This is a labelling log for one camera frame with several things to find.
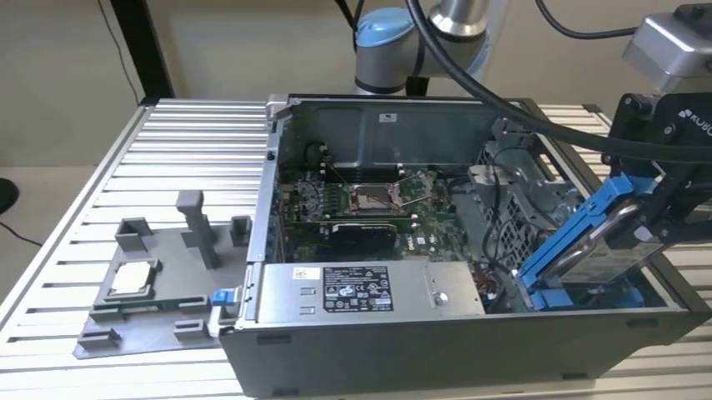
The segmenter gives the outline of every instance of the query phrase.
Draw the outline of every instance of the white wall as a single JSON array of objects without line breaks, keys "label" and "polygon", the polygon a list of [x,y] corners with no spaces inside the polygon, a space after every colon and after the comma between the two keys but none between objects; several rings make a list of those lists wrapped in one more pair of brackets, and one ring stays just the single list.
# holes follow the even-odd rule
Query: white wall
[{"label": "white wall", "polygon": [[[684,3],[690,2],[546,0],[564,26],[582,32],[638,26],[644,15],[670,13]],[[534,0],[511,0],[485,82],[502,96],[548,104],[593,103],[613,115],[624,93],[653,91],[621,60],[628,41],[569,39],[546,24]]]},{"label": "white wall", "polygon": [[[681,3],[548,1],[580,29],[637,24],[641,15]],[[402,6],[402,0],[366,3],[367,9]],[[149,0],[149,9],[179,96],[350,92],[350,30],[331,0]],[[568,40],[532,0],[509,0],[485,82],[503,96],[610,110],[621,93],[649,90],[620,60],[624,44]],[[3,0],[0,54],[0,165],[96,163],[135,109],[96,1]],[[462,93],[443,79],[430,86],[434,95]]]},{"label": "white wall", "polygon": [[0,166],[96,163],[136,108],[96,2],[0,1],[0,57]]}]

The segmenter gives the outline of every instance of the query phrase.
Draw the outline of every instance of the slotted aluminum surface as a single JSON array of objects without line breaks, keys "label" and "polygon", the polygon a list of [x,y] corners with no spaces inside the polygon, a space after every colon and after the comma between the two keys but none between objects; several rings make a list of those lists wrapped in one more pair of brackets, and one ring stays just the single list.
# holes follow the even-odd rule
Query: slotted aluminum surface
[{"label": "slotted aluminum surface", "polygon": [[[590,133],[608,131],[609,120],[580,106],[542,110],[557,123]],[[263,114],[263,102],[176,100],[136,112],[0,308],[0,398],[246,398],[222,349],[81,361],[71,352],[116,248],[119,220],[145,217],[156,228],[180,226],[172,204],[186,188],[206,191],[212,222],[252,213]],[[580,153],[602,178],[598,155]],[[712,246],[677,247],[666,254],[712,303]],[[712,398],[712,324],[672,346],[642,349],[594,382],[339,398]]]}]

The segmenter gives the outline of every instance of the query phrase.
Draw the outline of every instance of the power supply label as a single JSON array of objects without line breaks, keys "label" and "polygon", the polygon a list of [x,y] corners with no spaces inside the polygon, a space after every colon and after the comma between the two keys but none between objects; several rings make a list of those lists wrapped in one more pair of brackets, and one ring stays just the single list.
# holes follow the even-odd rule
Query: power supply label
[{"label": "power supply label", "polygon": [[327,313],[393,311],[387,267],[327,267],[322,272]]}]

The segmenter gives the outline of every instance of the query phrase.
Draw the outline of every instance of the circuit board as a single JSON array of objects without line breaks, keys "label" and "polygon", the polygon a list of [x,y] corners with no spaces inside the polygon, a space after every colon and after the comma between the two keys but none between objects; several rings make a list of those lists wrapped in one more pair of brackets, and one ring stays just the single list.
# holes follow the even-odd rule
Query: circuit board
[{"label": "circuit board", "polygon": [[446,182],[427,169],[398,177],[328,182],[304,172],[282,185],[284,261],[469,261]]}]

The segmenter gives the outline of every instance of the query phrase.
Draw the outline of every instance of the black cable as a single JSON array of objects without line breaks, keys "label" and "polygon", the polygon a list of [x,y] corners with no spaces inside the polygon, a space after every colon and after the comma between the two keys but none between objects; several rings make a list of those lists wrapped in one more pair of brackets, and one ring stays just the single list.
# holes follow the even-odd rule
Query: black cable
[{"label": "black cable", "polygon": [[334,0],[334,2],[336,3],[339,10],[342,10],[343,19],[346,20],[348,28],[351,28],[353,31],[355,29],[355,25],[354,16],[351,15],[351,10],[348,9],[348,4],[346,3],[346,0]]},{"label": "black cable", "polygon": [[630,36],[636,34],[637,27],[626,27],[625,29],[616,29],[613,31],[602,31],[602,32],[577,32],[572,31],[564,25],[558,23],[554,16],[552,15],[549,8],[546,7],[546,4],[544,3],[544,0],[536,0],[536,6],[538,7],[538,11],[544,15],[544,19],[549,23],[553,29],[557,30],[557,32],[572,38],[578,40],[597,40],[597,39],[610,39],[610,38],[621,38],[624,36]]},{"label": "black cable", "polygon": [[[506,168],[503,165],[501,164],[497,164],[494,162],[494,158],[493,158],[493,166],[501,168],[501,170],[503,170],[507,175],[515,177],[515,173],[509,169]],[[542,218],[546,220],[548,223],[550,223],[552,227],[554,228],[558,228],[560,225],[558,225],[558,222],[554,221],[554,219],[550,217],[549,213],[552,213],[554,210],[552,211],[544,211],[544,209],[540,207],[540,205],[537,204],[537,202],[534,201],[534,198],[532,197],[532,195],[529,194],[529,190],[522,190],[522,195],[523,197],[526,198],[526,201],[529,202],[529,204],[532,205],[532,208],[534,209],[534,211],[537,213],[540,213],[540,215],[542,216]]]},{"label": "black cable", "polygon": [[519,107],[498,97],[479,82],[459,68],[449,56],[439,40],[433,33],[418,0],[406,0],[410,16],[421,33],[425,45],[433,54],[441,68],[459,84],[459,86],[482,103],[493,107],[501,115],[509,117],[519,125],[561,142],[608,153],[624,158],[656,160],[662,163],[693,163],[711,164],[712,147],[669,146],[645,142],[634,142],[613,137],[601,137],[564,127],[550,121],[538,119],[527,114]]},{"label": "black cable", "polygon": [[4,222],[0,222],[0,227],[5,228],[8,230],[8,232],[12,234],[12,236],[15,236],[17,239],[20,239],[23,242],[27,242],[29,244],[33,244],[35,246],[39,246],[41,247],[43,244],[32,239],[28,239],[25,238],[23,235],[20,235],[15,229],[12,229],[7,223]]},{"label": "black cable", "polygon": [[103,10],[101,0],[96,0],[96,3],[99,4],[99,9],[101,10],[103,23],[105,23],[107,25],[111,39],[113,40],[113,44],[116,45],[116,51],[119,52],[119,61],[121,62],[123,75],[125,76],[125,81],[129,83],[131,91],[133,92],[133,100],[136,101],[136,105],[137,105],[139,101],[137,101],[136,88],[133,87],[133,82],[131,81],[131,78],[129,78],[129,72],[125,68],[125,61],[123,60],[121,46],[119,46],[116,35],[113,34],[113,30],[111,29],[109,19],[107,18],[107,12]]},{"label": "black cable", "polygon": [[499,176],[497,175],[495,167],[491,166],[491,174],[494,176],[494,202],[491,204],[491,219],[489,220],[489,227],[485,231],[485,236],[482,237],[482,254],[487,258],[489,266],[491,268],[499,268],[505,273],[509,274],[507,268],[501,265],[499,261],[495,259],[497,254],[493,256],[489,253],[489,238],[491,233],[495,230],[497,222],[499,221],[499,203],[502,202],[502,193],[499,190]]},{"label": "black cable", "polygon": [[361,19],[361,14],[363,11],[363,3],[365,0],[358,0],[358,3],[355,4],[355,10],[354,10],[354,29],[351,33],[351,42],[354,45],[354,52],[357,51],[357,34],[358,34],[358,20]]}]

